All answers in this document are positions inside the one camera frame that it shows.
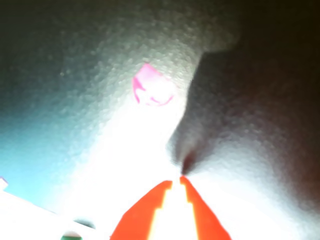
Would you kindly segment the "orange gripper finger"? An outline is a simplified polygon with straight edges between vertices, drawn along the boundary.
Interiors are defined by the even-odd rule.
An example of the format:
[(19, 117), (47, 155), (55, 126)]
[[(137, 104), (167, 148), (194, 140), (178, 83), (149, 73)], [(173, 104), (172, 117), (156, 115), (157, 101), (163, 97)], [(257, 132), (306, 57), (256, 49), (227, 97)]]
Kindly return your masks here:
[(179, 180), (186, 188), (187, 200), (193, 205), (198, 239), (231, 240), (229, 233), (222, 226), (217, 216), (205, 203), (188, 178), (182, 175)]
[(162, 206), (165, 192), (171, 186), (172, 182), (165, 180), (139, 199), (124, 213), (110, 240), (146, 240), (155, 210)]

